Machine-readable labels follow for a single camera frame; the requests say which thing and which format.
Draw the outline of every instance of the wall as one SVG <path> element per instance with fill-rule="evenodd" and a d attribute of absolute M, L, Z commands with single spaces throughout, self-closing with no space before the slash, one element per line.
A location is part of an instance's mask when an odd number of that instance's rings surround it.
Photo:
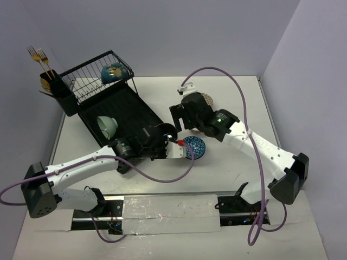
<path fill-rule="evenodd" d="M 63 69 L 113 49 L 137 76 L 177 76 L 262 75 L 299 0 L 22 2 Z"/>
<path fill-rule="evenodd" d="M 0 189 L 24 178 L 28 167 L 47 163 L 62 111 L 55 100 L 38 92 L 42 68 L 29 56 L 26 47 L 42 47 L 58 71 L 54 59 L 35 23 L 19 0 L 0 1 Z M 4 195 L 11 202 L 23 202 L 20 188 Z M 25 207 L 0 205 L 1 260 L 12 259 Z"/>
<path fill-rule="evenodd" d="M 310 158 L 304 186 L 330 260 L 346 259 L 347 2 L 301 0 L 263 86 L 284 148 Z"/>

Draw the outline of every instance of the white table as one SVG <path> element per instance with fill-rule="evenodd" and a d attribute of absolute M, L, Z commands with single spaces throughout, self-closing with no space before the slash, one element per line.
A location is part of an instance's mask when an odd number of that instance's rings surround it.
<path fill-rule="evenodd" d="M 140 97 L 164 121 L 172 123 L 169 106 L 180 102 L 177 86 L 184 77 L 135 78 Z M 236 77 L 244 91 L 248 122 L 252 130 L 276 143 L 262 91 L 255 76 Z M 243 120 L 242 103 L 236 87 L 227 77 L 193 77 L 198 90 L 214 99 L 214 109 L 224 108 Z M 180 138 L 191 135 L 189 131 Z M 130 171 L 98 174 L 72 187 L 98 187 L 105 194 L 148 194 L 236 191 L 248 181 L 259 180 L 256 162 L 212 138 L 201 136 L 207 151 L 181 181 L 155 183 Z M 99 149 L 80 118 L 65 117 L 53 153 L 53 164 L 63 163 Z M 156 178 L 172 179 L 188 167 L 188 160 L 147 160 L 139 165 Z M 274 227 L 282 221 L 283 209 L 277 201 L 268 205 Z M 220 232 L 128 236 L 117 244 L 102 242 L 95 231 L 70 231 L 71 210 L 55 211 L 40 219 L 27 214 L 14 259 L 326 259 L 318 229 L 305 193 L 288 207 L 287 224 L 278 232 L 262 232 L 255 246 L 247 245 L 249 226 L 222 227 Z"/>

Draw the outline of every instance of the fork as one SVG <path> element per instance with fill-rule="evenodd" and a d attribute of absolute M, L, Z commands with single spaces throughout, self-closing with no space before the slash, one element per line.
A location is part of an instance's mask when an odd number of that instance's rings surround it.
<path fill-rule="evenodd" d="M 45 70 L 43 65 L 41 64 L 40 57 L 39 57 L 38 53 L 36 52 L 36 50 L 33 48 L 33 46 L 27 47 L 27 50 L 28 50 L 31 58 L 33 58 L 34 61 L 38 62 L 41 65 L 41 67 L 43 68 L 44 72 L 46 72 L 46 74 L 49 77 L 49 79 L 52 80 L 52 78 L 49 76 L 49 74 L 47 73 L 47 71 Z"/>
<path fill-rule="evenodd" d="M 40 56 L 41 61 L 42 61 L 44 64 L 46 64 L 46 65 L 48 66 L 50 72 L 51 72 L 52 75 L 54 76 L 54 73 L 53 73 L 52 69 L 50 68 L 50 66 L 49 66 L 49 64 L 48 64 L 48 58 L 47 58 L 46 54 L 43 52 L 42 49 L 38 49 L 38 50 L 37 50 L 37 53 L 38 53 L 38 55 Z"/>

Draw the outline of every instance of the black dish rack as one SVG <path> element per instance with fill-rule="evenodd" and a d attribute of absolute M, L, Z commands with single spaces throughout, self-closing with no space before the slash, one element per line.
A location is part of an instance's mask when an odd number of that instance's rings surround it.
<path fill-rule="evenodd" d="M 128 76 L 117 82 L 102 84 L 101 70 L 110 63 L 119 62 L 127 70 Z M 146 126 L 156 126 L 162 120 L 139 97 L 134 72 L 112 50 L 90 59 L 64 73 L 56 74 L 50 80 L 46 73 L 40 75 L 48 81 L 52 94 L 67 116 L 78 114 L 100 147 L 108 145 L 116 138 L 128 138 Z M 132 80 L 135 91 L 128 85 Z M 115 118 L 118 128 L 111 140 L 104 137 L 97 123 L 97 116 Z M 143 158 L 130 160 L 134 165 Z M 118 172 L 124 174 L 130 168 L 119 162 Z"/>

